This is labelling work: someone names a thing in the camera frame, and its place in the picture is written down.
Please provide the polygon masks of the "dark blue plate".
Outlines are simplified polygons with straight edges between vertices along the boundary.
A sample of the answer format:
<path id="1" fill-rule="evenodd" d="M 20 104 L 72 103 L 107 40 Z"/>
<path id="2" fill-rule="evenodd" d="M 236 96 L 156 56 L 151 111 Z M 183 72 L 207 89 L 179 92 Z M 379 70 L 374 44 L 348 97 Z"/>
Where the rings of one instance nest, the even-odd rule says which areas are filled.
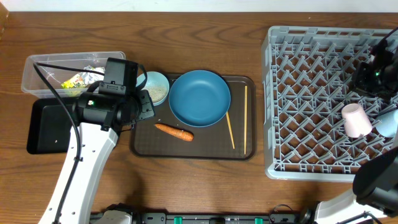
<path id="1" fill-rule="evenodd" d="M 169 91 L 169 106 L 174 116 L 196 128 L 211 126 L 229 110 L 231 91 L 218 74 L 193 70 L 177 78 Z"/>

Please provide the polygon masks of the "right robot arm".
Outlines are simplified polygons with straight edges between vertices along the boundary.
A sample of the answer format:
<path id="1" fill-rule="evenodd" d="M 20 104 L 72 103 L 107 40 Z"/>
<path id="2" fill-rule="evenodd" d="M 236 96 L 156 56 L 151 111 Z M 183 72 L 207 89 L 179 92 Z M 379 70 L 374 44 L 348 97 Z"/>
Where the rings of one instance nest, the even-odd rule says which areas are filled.
<path id="1" fill-rule="evenodd" d="M 397 60 L 361 63 L 353 75 L 353 90 L 390 100 L 397 93 Z M 298 222 L 361 223 L 371 218 L 379 223 L 378 215 L 397 216 L 397 137 L 390 151 L 359 169 L 351 190 L 303 212 Z"/>

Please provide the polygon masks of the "long wooden chopstick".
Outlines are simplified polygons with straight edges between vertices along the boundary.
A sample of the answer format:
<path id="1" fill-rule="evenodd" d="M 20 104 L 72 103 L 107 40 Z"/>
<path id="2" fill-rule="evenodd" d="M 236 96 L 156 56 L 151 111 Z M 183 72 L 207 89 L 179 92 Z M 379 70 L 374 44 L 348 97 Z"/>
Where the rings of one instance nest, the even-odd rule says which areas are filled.
<path id="1" fill-rule="evenodd" d="M 247 152 L 248 87 L 244 87 L 244 155 Z"/>

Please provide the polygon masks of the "white tissue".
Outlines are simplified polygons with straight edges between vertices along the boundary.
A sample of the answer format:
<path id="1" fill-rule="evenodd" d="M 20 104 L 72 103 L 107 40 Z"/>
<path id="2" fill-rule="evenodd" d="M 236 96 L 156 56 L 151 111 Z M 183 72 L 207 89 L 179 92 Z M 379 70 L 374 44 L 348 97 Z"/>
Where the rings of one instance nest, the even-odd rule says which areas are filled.
<path id="1" fill-rule="evenodd" d="M 97 81 L 103 81 L 105 68 L 104 67 L 92 67 L 91 65 L 84 68 L 85 72 L 81 73 L 81 78 L 85 85 L 90 85 Z"/>

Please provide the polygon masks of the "pink cup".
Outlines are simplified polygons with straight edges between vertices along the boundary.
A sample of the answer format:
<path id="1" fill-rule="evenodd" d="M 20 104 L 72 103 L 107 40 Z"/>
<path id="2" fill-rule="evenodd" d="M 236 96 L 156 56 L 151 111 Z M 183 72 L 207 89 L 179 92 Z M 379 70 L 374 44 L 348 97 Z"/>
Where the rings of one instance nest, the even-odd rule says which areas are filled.
<path id="1" fill-rule="evenodd" d="M 360 104 L 351 103 L 344 106 L 341 114 L 345 120 L 344 128 L 348 137 L 358 138 L 372 131 L 372 124 Z"/>

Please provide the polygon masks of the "light blue small bowl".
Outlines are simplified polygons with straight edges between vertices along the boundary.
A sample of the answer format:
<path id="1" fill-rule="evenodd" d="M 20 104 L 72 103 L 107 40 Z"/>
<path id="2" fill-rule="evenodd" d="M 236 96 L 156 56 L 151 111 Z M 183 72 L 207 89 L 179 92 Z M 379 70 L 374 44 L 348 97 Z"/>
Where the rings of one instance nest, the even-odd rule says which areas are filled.
<path id="1" fill-rule="evenodd" d="M 154 106 L 162 104 L 169 94 L 170 84 L 167 77 L 159 72 L 147 72 L 144 90 L 149 92 Z"/>

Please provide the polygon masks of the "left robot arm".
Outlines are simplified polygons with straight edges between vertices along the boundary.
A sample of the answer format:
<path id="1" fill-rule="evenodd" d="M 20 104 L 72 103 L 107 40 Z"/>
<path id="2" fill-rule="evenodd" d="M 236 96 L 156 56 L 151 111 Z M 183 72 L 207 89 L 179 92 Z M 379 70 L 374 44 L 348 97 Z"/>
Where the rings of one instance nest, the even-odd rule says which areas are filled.
<path id="1" fill-rule="evenodd" d="M 154 116 L 147 90 L 131 97 L 82 93 L 73 106 L 78 125 L 41 223 L 89 223 L 98 184 L 121 129 Z"/>

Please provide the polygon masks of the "yellow snack wrapper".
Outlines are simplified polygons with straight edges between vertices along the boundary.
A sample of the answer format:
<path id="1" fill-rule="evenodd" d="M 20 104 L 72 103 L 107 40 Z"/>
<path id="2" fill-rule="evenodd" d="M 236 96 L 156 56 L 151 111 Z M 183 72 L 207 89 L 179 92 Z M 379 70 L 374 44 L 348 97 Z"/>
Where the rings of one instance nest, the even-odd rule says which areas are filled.
<path id="1" fill-rule="evenodd" d="M 86 84 L 84 83 L 82 77 L 79 74 L 76 74 L 69 80 L 63 82 L 61 87 L 63 89 L 77 89 L 86 87 Z"/>

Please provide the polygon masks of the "light blue cup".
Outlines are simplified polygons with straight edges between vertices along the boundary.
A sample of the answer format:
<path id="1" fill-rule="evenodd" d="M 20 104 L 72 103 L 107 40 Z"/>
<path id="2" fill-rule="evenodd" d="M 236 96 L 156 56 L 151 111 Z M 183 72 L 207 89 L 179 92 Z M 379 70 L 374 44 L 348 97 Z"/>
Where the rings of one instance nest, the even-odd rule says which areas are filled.
<path id="1" fill-rule="evenodd" d="M 397 110 L 379 115 L 376 118 L 379 123 L 376 130 L 379 134 L 387 138 L 393 138 L 397 132 Z"/>

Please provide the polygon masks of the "short wooden chopstick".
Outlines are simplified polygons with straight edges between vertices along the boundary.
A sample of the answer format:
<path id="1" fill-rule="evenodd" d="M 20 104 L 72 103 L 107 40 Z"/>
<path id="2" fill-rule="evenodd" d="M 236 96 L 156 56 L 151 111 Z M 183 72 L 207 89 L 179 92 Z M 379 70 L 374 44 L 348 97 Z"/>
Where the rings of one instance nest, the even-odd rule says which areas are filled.
<path id="1" fill-rule="evenodd" d="M 228 111 L 226 112 L 226 120 L 227 120 L 227 124 L 228 124 L 229 135 L 230 135 L 230 138 L 231 138 L 231 144 L 232 144 L 233 149 L 235 149 L 233 131 L 232 131 L 232 126 L 231 126 L 231 120 L 230 120 Z"/>

